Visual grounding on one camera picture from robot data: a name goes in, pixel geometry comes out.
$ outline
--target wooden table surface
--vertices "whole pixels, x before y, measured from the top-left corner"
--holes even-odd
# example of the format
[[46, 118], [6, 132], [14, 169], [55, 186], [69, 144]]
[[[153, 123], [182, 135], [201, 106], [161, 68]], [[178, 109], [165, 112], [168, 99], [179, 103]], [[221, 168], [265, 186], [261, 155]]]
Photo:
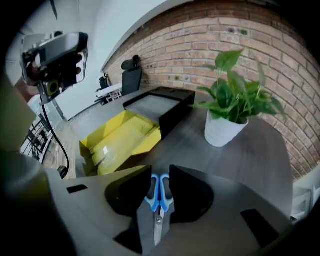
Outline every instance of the wooden table surface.
[[[143, 93], [137, 91], [96, 107], [77, 124], [83, 140], [124, 110], [123, 103]], [[196, 93], [195, 101], [207, 99]], [[285, 142], [281, 134], [257, 117], [224, 147], [213, 147], [205, 139], [207, 111], [193, 109], [139, 163], [151, 165], [157, 174], [169, 165], [187, 167], [242, 183], [257, 192], [288, 218], [292, 209], [293, 178]]]

